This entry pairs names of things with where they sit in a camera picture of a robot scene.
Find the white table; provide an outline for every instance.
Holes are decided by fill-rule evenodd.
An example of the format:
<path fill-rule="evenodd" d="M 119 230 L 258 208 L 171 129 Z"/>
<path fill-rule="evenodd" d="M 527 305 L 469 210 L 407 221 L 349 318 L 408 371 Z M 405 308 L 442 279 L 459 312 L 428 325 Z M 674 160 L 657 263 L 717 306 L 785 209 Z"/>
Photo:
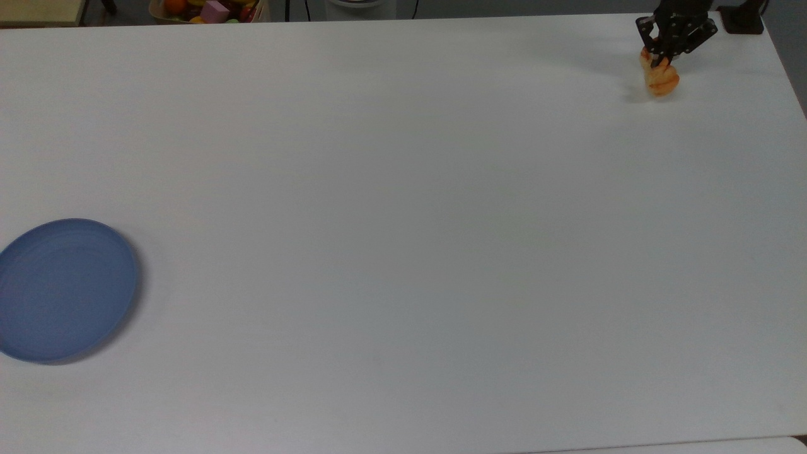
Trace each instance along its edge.
<path fill-rule="evenodd" d="M 770 39 L 650 99 L 636 15 L 0 32 L 0 243 L 116 228 L 0 452 L 493 454 L 807 432 L 807 123 Z"/>
<path fill-rule="evenodd" d="M 590 449 L 585 454 L 806 454 L 805 445 L 792 438 L 744 439 L 711 443 Z"/>

